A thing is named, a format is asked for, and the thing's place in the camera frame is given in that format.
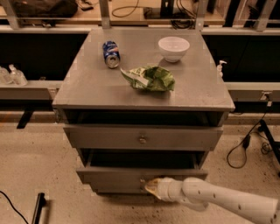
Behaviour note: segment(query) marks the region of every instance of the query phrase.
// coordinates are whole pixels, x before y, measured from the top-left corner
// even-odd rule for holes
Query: bowl
[[[169,62],[179,61],[190,47],[190,43],[184,38],[166,37],[158,41],[161,55]]]

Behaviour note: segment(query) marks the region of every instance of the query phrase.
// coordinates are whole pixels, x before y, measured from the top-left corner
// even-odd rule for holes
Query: concrete floor
[[[19,117],[20,113],[11,112],[0,115],[0,191],[10,197],[29,223],[41,192],[47,199],[40,219],[44,224],[251,223],[214,204],[205,212],[195,212],[150,195],[96,195],[75,172],[80,160],[64,134],[63,124],[55,123],[52,113],[35,113],[25,129],[17,129]],[[206,180],[212,184],[278,199],[280,178],[272,163],[274,156],[261,153],[264,139],[257,134],[252,134],[248,161],[242,169],[230,168],[226,162],[229,150],[261,117],[231,115],[203,169],[209,172]],[[273,137],[280,141],[280,115],[267,115],[265,120]],[[236,150],[232,159],[241,162],[242,149]],[[2,194],[0,217],[1,224],[24,223]]]

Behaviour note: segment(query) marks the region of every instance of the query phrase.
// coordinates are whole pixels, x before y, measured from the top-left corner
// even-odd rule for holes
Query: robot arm
[[[199,178],[156,178],[148,182],[146,190],[160,200],[178,202],[197,211],[205,210],[210,202],[257,224],[280,223],[278,199],[211,185]]]

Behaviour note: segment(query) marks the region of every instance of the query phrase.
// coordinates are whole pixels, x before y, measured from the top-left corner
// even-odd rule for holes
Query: drawer front
[[[148,193],[145,184],[155,178],[169,177],[184,180],[187,177],[205,179],[202,170],[120,169],[86,167],[77,170],[83,184],[90,184],[96,193]]]
[[[218,143],[222,127],[154,127],[141,125],[66,125],[74,148],[160,149],[211,151]]]

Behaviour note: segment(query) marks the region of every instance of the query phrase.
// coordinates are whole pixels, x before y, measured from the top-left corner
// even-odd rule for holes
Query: drawer knob
[[[146,144],[146,143],[147,143],[146,138],[145,138],[144,136],[140,136],[140,137],[139,137],[139,143],[140,143],[140,144]]]

